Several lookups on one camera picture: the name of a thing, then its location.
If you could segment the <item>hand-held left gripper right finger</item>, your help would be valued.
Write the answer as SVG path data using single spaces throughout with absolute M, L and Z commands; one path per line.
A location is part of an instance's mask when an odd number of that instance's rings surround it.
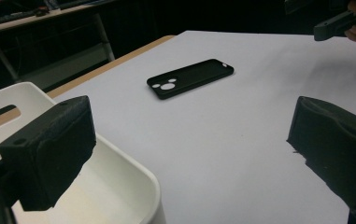
M 329 189 L 356 211 L 356 115 L 301 96 L 287 142 Z

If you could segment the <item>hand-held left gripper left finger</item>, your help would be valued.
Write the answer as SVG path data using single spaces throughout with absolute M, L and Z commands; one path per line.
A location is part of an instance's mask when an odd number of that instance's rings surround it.
M 0 143 L 9 206 L 25 211 L 53 207 L 93 154 L 96 136 L 90 100 L 63 101 Z

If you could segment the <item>white plastic bin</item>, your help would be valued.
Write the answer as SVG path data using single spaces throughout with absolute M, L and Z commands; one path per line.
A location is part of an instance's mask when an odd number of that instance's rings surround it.
M 0 90 L 0 109 L 21 114 L 0 126 L 0 143 L 55 105 L 31 82 Z M 56 205 L 39 212 L 12 206 L 18 224 L 166 224 L 160 184 L 146 167 L 98 136 L 90 159 Z

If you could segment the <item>black phone case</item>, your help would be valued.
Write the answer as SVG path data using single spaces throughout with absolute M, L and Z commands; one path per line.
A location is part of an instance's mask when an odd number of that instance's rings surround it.
M 164 100 L 228 77 L 234 71 L 227 63 L 209 59 L 151 77 L 147 84 L 159 99 Z

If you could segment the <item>white table cover sheet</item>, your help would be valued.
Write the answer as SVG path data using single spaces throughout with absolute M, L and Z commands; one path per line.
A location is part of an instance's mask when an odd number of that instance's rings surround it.
M 150 77 L 207 59 L 234 73 L 161 100 Z M 70 91 L 97 131 L 150 169 L 169 224 L 347 224 L 348 207 L 293 151 L 296 101 L 356 114 L 356 43 L 187 31 Z

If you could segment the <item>light wooden desk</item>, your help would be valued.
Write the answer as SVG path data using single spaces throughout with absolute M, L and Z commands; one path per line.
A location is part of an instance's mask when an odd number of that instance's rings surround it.
M 86 49 L 86 51 L 91 51 L 97 48 L 102 47 L 104 50 L 105 57 L 110 61 L 115 60 L 115 56 L 110 46 L 109 39 L 107 37 L 107 32 L 105 30 L 102 19 L 99 15 L 99 10 L 105 7 L 109 3 L 115 3 L 117 0 L 98 0 L 87 2 L 78 6 L 66 8 L 66 9 L 57 9 L 52 10 L 49 14 L 36 17 L 31 16 L 27 18 L 21 18 L 15 21 L 7 21 L 0 23 L 0 38 L 6 37 L 8 35 L 19 35 L 21 32 L 28 32 L 30 29 L 41 28 L 47 24 L 52 24 L 55 22 L 61 22 L 62 20 L 72 20 L 74 17 L 90 17 L 90 24 L 93 24 L 96 27 L 99 38 L 101 42 L 94 47 Z M 0 60 L 4 67 L 8 70 L 12 80 L 15 83 L 23 82 L 26 80 L 26 77 L 20 77 L 17 70 L 15 70 L 10 61 L 7 59 L 7 56 L 0 48 Z

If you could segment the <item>black keyboard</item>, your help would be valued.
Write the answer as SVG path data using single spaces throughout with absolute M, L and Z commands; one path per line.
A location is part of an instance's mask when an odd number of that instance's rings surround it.
M 26 12 L 16 12 L 10 15 L 5 15 L 0 17 L 0 24 L 9 22 L 9 21 L 16 21 L 21 20 L 28 17 L 33 17 L 35 15 L 34 11 L 26 11 Z

